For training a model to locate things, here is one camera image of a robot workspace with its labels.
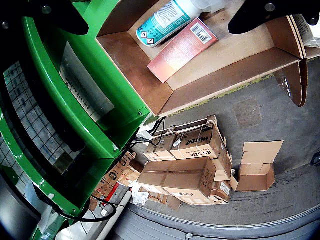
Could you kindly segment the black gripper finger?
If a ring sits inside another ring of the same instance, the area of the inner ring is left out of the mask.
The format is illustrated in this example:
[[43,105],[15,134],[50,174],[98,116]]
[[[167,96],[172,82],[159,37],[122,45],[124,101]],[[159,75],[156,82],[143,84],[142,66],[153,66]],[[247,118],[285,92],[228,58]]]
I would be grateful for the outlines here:
[[0,2],[2,32],[16,26],[23,17],[56,25],[75,35],[86,35],[89,31],[89,25],[69,0],[2,0]]
[[318,0],[246,0],[228,24],[230,34],[247,33],[260,25],[289,15],[302,15],[315,26],[320,19]]

